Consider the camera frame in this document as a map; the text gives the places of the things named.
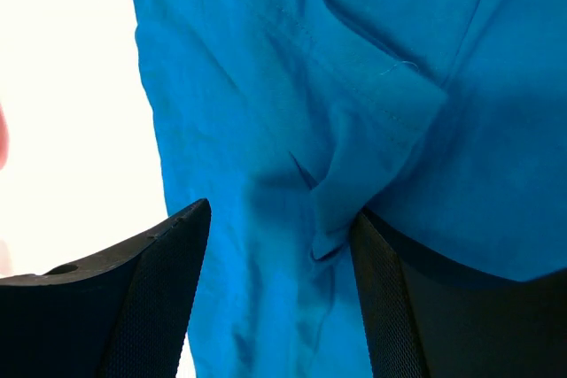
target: turquoise cloth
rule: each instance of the turquoise cloth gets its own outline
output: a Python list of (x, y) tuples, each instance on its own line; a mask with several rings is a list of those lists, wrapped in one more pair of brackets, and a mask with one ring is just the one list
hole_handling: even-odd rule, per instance
[(484, 272), (567, 266), (567, 0), (134, 1), (167, 208), (213, 208), (199, 378), (370, 377), (364, 205)]

